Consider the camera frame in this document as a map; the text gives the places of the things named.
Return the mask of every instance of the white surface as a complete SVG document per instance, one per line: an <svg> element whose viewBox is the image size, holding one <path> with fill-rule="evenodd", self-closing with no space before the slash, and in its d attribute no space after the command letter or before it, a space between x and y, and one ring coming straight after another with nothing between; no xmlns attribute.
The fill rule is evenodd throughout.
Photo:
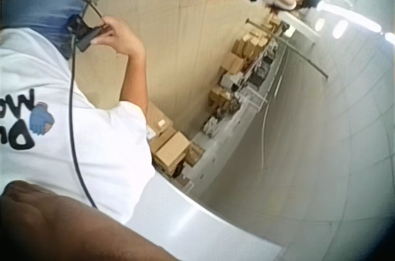
<svg viewBox="0 0 395 261"><path fill-rule="evenodd" d="M266 95L270 90L284 52L284 47L280 45L278 55L260 87L259 94L261 96ZM197 198L210 186L228 162L256 114L257 108L244 102L233 117L224 118L219 123L219 131L212 139L201 132L195 136L193 141L203 147L206 152L193 168L186 166L183 170L183 174L195 185L189 195Z"/></svg>
<svg viewBox="0 0 395 261"><path fill-rule="evenodd" d="M348 27L347 20L344 20L344 19L340 20L336 24L335 28L333 29L333 32L332 32L333 37L335 39L339 39L340 37L342 37L344 32L346 31L347 27Z"/></svg>
<svg viewBox="0 0 395 261"><path fill-rule="evenodd" d="M280 11L278 13L278 18L288 23L289 25L292 25L295 29L301 32L306 38L308 38L311 42L316 43L320 39L320 35L316 31L311 29L311 27L309 27L304 22L297 19L289 12Z"/></svg>
<svg viewBox="0 0 395 261"><path fill-rule="evenodd" d="M127 227L178 260L274 260L281 247L208 212L158 173L149 182Z"/></svg>

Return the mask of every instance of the cardboard box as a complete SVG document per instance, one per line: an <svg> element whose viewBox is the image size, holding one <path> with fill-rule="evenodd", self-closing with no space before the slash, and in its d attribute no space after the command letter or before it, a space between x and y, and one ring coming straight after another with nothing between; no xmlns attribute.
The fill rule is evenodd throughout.
<svg viewBox="0 0 395 261"><path fill-rule="evenodd" d="M232 48L232 53L233 54L237 54L237 48L239 46L239 43L240 43L240 39L236 39L236 41L235 41L235 43L233 45L233 48Z"/></svg>
<svg viewBox="0 0 395 261"><path fill-rule="evenodd" d="M244 46L243 55L245 57L251 58L254 53L255 47L259 44L259 39L256 37L251 38Z"/></svg>
<svg viewBox="0 0 395 261"><path fill-rule="evenodd" d="M175 135L177 130L174 129L174 127L169 127L167 128L163 133L161 133L159 136L156 136L152 140L149 141L149 148L151 149L152 153L156 153L164 144L167 143L172 136Z"/></svg>
<svg viewBox="0 0 395 261"><path fill-rule="evenodd" d="M270 30L270 31L273 31L273 29L274 29L274 26L273 25L271 25L271 24L269 24L269 23L263 23L262 24L262 27L265 29L265 28L267 28L268 30Z"/></svg>
<svg viewBox="0 0 395 261"><path fill-rule="evenodd" d="M270 37L271 36L268 33L266 33L265 31L262 31L262 36L260 37L260 39L263 39L263 38L270 39Z"/></svg>
<svg viewBox="0 0 395 261"><path fill-rule="evenodd" d="M213 102L214 107L222 107L231 99L231 96L229 91L223 89L219 85L216 85L211 89L209 98Z"/></svg>
<svg viewBox="0 0 395 261"><path fill-rule="evenodd" d="M192 142L186 153L185 162L191 167L194 167L200 158L202 158L204 152L205 150L201 146Z"/></svg>
<svg viewBox="0 0 395 261"><path fill-rule="evenodd" d="M220 97L220 93L222 91L222 87L219 85L215 85L211 90L210 90L210 94L209 94L209 99L213 102L217 102L219 97Z"/></svg>
<svg viewBox="0 0 395 261"><path fill-rule="evenodd" d="M221 64L221 67L223 67L226 71L228 71L228 73L234 75L241 71L243 65L244 65L244 59L238 57L236 54L228 53L225 56Z"/></svg>
<svg viewBox="0 0 395 261"><path fill-rule="evenodd" d="M235 60L235 58L237 58L238 56L236 54L233 53L228 53L222 61L221 67L223 67L226 71L229 71L230 68L233 65L233 61Z"/></svg>
<svg viewBox="0 0 395 261"><path fill-rule="evenodd" d="M256 28L252 29L249 33L258 39L260 39L260 37L262 36L262 32L257 30Z"/></svg>
<svg viewBox="0 0 395 261"><path fill-rule="evenodd" d="M160 136L167 128L173 126L173 122L152 102L148 104L147 124L156 136Z"/></svg>
<svg viewBox="0 0 395 261"><path fill-rule="evenodd" d="M281 23L281 19L277 17L277 15L273 15L272 19L270 20L270 24L274 24L276 26L279 26Z"/></svg>
<svg viewBox="0 0 395 261"><path fill-rule="evenodd" d="M235 52L235 54L239 57L243 57L244 54L244 46L245 44L252 38L252 35L250 34L246 34L244 37L242 37L239 41L239 44L237 46L237 50Z"/></svg>
<svg viewBox="0 0 395 261"><path fill-rule="evenodd" d="M262 38L261 40L259 40L258 47L263 49L266 46L267 43L268 43L268 39L267 38Z"/></svg>
<svg viewBox="0 0 395 261"><path fill-rule="evenodd" d="M231 75L235 75L238 72L240 72L243 69L243 67L244 67L244 59L236 56L233 59L232 66L228 70L228 73Z"/></svg>
<svg viewBox="0 0 395 261"><path fill-rule="evenodd" d="M259 46L256 46L254 49L254 52L252 53L252 56L250 58L256 59L261 52L262 52L262 48L260 48Z"/></svg>
<svg viewBox="0 0 395 261"><path fill-rule="evenodd" d="M185 158L189 145L189 140L181 132L177 132L155 153L155 161L166 172L174 171Z"/></svg>

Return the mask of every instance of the shirt sleeve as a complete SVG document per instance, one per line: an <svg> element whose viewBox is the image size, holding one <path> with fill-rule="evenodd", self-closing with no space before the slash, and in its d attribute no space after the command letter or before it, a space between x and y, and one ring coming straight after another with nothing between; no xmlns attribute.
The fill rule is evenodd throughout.
<svg viewBox="0 0 395 261"><path fill-rule="evenodd" d="M147 120L140 107L127 101L120 101L118 105L108 110L112 126L127 128L147 136Z"/></svg>

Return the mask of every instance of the blue jeans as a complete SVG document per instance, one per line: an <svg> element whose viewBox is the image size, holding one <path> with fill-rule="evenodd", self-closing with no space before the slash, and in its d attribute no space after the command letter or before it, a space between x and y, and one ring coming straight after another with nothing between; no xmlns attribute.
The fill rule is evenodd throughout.
<svg viewBox="0 0 395 261"><path fill-rule="evenodd" d="M81 0L1 0L1 27L31 28L69 59L72 35L66 24L73 14L80 14L84 6Z"/></svg>

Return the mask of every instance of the blue glove graphic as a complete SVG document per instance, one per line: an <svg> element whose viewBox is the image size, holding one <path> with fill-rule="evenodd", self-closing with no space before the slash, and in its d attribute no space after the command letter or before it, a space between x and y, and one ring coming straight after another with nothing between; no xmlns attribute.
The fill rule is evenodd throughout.
<svg viewBox="0 0 395 261"><path fill-rule="evenodd" d="M47 111L47 105L39 102L30 113L29 129L38 136L45 135L54 122L54 117Z"/></svg>

